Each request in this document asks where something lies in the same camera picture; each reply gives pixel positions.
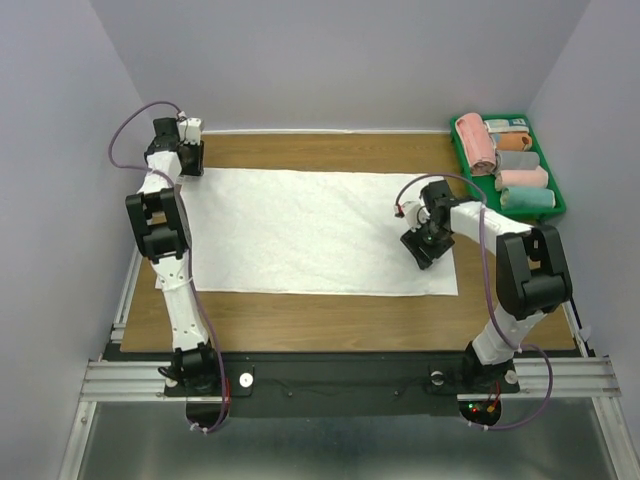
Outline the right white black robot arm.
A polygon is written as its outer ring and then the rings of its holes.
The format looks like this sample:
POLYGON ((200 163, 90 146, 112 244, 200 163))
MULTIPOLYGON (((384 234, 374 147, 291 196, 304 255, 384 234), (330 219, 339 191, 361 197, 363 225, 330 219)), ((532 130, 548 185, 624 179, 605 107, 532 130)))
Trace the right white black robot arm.
POLYGON ((418 199, 394 201, 394 214, 406 221, 401 242, 418 267, 433 266, 462 235, 480 247, 483 288, 489 319, 468 344, 459 365, 434 370, 431 388, 442 393, 475 393, 500 383, 529 332, 567 302, 573 292, 559 232, 534 227, 490 209, 486 199, 457 197, 447 179, 426 176, 418 199))

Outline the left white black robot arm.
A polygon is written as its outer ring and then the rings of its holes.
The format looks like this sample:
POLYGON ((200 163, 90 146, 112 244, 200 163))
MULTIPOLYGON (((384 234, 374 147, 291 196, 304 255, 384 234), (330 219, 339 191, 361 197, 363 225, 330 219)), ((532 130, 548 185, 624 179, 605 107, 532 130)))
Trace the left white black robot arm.
POLYGON ((144 153, 147 172, 125 199, 137 248, 153 269, 172 334, 170 365, 160 374, 171 388, 212 395, 221 386, 219 366, 203 323, 191 273, 192 238, 178 181, 203 174, 204 142, 199 118, 180 112, 153 121, 154 138, 144 153))

